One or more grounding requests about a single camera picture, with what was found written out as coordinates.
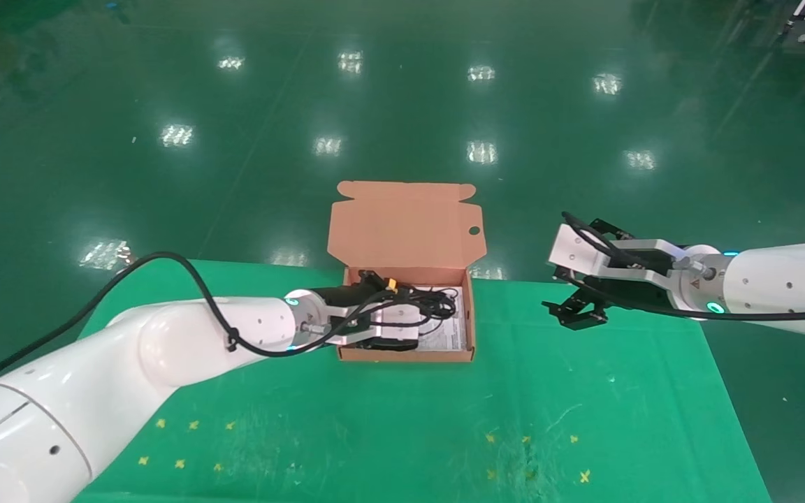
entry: green cloth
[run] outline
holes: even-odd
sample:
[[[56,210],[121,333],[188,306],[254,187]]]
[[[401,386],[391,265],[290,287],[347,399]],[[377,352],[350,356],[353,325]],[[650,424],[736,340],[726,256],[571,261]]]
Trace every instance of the green cloth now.
[[[342,276],[196,265],[218,296]],[[473,363],[342,363],[324,349],[180,389],[77,501],[769,501],[697,322],[613,309],[574,332],[539,304],[571,292],[474,280]],[[149,264],[83,335],[195,297],[177,264]]]

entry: black cable bundle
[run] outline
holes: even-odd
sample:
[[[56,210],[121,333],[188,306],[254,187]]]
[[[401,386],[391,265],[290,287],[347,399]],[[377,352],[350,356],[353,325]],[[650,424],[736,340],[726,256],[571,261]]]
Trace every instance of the black cable bundle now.
[[[354,311],[350,312],[346,318],[339,322],[338,325],[333,327],[325,335],[322,335],[322,337],[319,337],[318,340],[305,344],[305,346],[296,347],[287,351],[268,351],[256,347],[254,344],[250,344],[247,340],[244,340],[238,329],[229,324],[226,317],[224,317],[223,312],[220,311],[217,302],[215,302],[213,299],[213,294],[210,293],[210,289],[207,288],[207,284],[205,284],[203,278],[201,278],[201,274],[198,273],[198,270],[194,268],[187,258],[182,257],[182,255],[179,254],[173,254],[169,251],[156,251],[153,254],[139,258],[137,261],[132,263],[131,266],[120,271],[115,277],[108,281],[108,283],[106,283],[105,286],[103,286],[94,297],[92,297],[92,300],[86,303],[86,305],[84,305],[79,312],[74,314],[73,317],[68,319],[67,322],[64,322],[63,325],[60,325],[60,327],[55,328],[48,334],[45,334],[33,341],[31,344],[28,344],[28,346],[22,347],[22,349],[1,360],[0,372],[12,366],[14,363],[19,362],[20,359],[28,356],[30,353],[32,353],[32,351],[35,351],[38,348],[45,346],[45,344],[55,340],[55,338],[58,338],[59,335],[63,335],[70,328],[73,328],[77,323],[86,318],[86,316],[89,315],[89,313],[92,312],[96,306],[99,305],[101,300],[105,298],[106,294],[108,294],[108,292],[110,292],[116,286],[116,284],[120,283],[132,272],[137,271],[138,268],[143,267],[143,265],[150,261],[154,261],[157,258],[169,258],[171,261],[176,261],[189,273],[189,276],[191,276],[191,279],[198,287],[198,290],[201,290],[201,295],[204,297],[204,301],[207,303],[207,306],[210,307],[210,312],[213,313],[213,316],[217,319],[220,327],[226,331],[226,338],[230,350],[233,350],[234,346],[237,344],[237,346],[243,347],[244,349],[250,351],[250,353],[259,354],[260,356],[269,358],[296,356],[296,354],[306,353],[306,351],[309,351],[310,349],[321,347],[322,344],[325,344],[327,340],[335,337],[338,332],[346,328],[349,322],[353,321],[354,319],[396,305],[418,306],[419,312],[425,318],[421,321],[412,323],[374,324],[383,325],[384,327],[419,327],[425,323],[428,323],[431,321],[431,319],[449,319],[451,316],[456,314],[456,297],[448,296],[447,294],[443,293],[443,290],[429,291],[416,289],[414,286],[399,286],[397,287],[396,292],[393,290],[381,290],[372,294],[370,297],[368,297],[368,299],[364,300],[364,302],[357,306]],[[377,306],[367,308],[368,305],[373,305],[373,303],[376,302],[382,303]]]

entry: white paper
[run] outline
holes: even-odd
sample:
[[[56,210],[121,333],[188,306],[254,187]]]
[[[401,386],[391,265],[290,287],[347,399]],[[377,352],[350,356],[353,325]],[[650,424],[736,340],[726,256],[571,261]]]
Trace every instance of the white paper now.
[[[464,337],[464,303],[461,300],[460,286],[419,286],[423,290],[445,289],[450,296],[456,296],[456,315],[450,319],[431,319],[419,327],[419,333],[431,334],[422,335],[419,338],[418,348],[415,351],[463,351],[465,348]]]

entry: cable clip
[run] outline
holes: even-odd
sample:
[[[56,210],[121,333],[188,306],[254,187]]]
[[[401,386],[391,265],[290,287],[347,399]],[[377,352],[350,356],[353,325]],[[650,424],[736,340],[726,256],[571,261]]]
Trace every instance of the cable clip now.
[[[237,328],[230,327],[229,331],[226,334],[226,350],[229,353],[234,353],[236,349],[238,349],[238,332]]]

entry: teal indicator light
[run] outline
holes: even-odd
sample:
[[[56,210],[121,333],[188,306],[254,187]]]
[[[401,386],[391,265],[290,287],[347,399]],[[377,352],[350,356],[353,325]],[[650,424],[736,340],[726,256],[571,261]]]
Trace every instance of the teal indicator light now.
[[[723,314],[725,312],[723,306],[718,305],[716,302],[707,302],[706,308],[712,312],[715,312],[716,314]]]

